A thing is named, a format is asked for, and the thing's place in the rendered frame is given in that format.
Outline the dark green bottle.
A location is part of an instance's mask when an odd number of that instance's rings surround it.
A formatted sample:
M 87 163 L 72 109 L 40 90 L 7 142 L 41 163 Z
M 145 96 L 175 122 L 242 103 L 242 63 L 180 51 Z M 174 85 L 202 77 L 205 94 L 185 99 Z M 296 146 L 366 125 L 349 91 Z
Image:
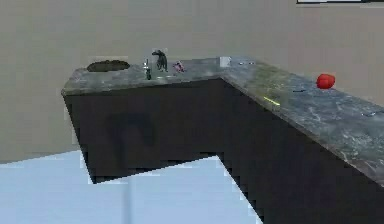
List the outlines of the dark green bottle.
M 152 79 L 152 75 L 151 75 L 151 68 L 149 66 L 148 58 L 145 59 L 145 62 L 143 63 L 143 69 L 145 70 L 146 79 L 147 80 L 151 80 Z

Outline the dark marble-top kitchen counter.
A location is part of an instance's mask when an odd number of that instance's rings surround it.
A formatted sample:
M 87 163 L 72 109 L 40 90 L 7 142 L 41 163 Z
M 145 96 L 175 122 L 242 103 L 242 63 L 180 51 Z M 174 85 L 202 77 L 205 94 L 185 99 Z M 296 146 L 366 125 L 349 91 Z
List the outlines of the dark marble-top kitchen counter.
M 384 107 L 249 57 L 183 66 L 73 72 L 62 96 L 93 182 L 216 156 L 262 224 L 384 224 L 384 113 L 362 116 Z

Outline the yellow pencil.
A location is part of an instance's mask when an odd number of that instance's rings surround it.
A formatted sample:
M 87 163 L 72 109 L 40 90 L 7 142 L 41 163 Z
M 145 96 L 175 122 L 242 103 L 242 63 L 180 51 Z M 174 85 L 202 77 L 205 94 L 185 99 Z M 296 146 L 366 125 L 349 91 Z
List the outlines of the yellow pencil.
M 276 105 L 276 106 L 280 106 L 280 105 L 281 105 L 279 102 L 274 101 L 274 100 L 272 100 L 272 99 L 270 99 L 270 98 L 268 98 L 268 97 L 265 97 L 265 96 L 264 96 L 263 99 L 266 100 L 266 101 L 268 101 L 268 102 L 270 102 L 270 103 L 272 103 L 272 104 L 274 104 L 274 105 Z

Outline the red tomato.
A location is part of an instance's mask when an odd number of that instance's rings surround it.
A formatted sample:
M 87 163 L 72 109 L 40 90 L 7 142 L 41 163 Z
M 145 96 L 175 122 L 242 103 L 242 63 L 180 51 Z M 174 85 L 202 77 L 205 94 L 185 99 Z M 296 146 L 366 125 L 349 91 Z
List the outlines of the red tomato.
M 330 89 L 334 86 L 335 81 L 334 75 L 322 73 L 317 77 L 316 85 L 319 89 Z

